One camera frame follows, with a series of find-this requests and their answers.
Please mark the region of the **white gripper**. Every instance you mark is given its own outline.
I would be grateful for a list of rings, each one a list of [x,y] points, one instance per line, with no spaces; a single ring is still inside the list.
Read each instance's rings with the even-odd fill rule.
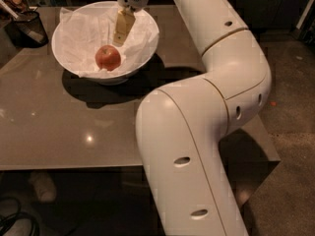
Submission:
[[[134,11],[140,11],[148,5],[149,0],[117,0],[122,8],[130,8]],[[121,9],[117,13],[113,41],[123,45],[126,41],[136,18],[134,12],[129,9]]]

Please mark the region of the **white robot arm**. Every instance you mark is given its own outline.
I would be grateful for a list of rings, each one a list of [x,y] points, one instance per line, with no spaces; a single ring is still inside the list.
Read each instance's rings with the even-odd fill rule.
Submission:
[[[270,66],[227,0],[173,1],[205,71],[153,90],[137,111],[137,143],[157,212],[167,236],[248,236],[219,143],[266,103]]]

